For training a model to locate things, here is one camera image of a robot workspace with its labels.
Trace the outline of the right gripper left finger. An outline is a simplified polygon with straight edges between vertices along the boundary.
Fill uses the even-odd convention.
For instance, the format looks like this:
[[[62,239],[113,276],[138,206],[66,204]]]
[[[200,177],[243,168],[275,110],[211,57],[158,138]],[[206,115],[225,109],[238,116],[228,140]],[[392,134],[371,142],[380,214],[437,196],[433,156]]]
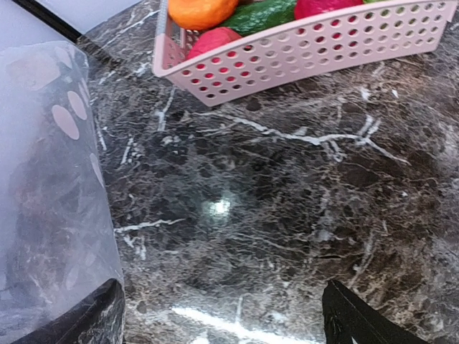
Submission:
[[[109,279],[64,315],[16,340],[16,343],[114,344],[123,342],[125,293]]]

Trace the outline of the clear zip top bag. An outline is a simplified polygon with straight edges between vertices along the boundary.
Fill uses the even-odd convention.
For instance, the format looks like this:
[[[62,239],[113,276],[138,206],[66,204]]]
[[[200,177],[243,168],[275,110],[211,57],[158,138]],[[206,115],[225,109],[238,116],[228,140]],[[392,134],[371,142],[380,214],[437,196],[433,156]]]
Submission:
[[[64,315],[109,279],[123,289],[87,91],[67,42],[1,53],[1,341]]]

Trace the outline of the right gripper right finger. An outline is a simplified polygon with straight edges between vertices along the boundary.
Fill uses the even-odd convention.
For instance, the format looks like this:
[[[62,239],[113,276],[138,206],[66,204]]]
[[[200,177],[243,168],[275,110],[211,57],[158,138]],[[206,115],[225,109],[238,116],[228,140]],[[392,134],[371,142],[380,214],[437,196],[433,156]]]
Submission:
[[[335,279],[322,295],[326,343],[424,343],[425,341],[380,315]]]

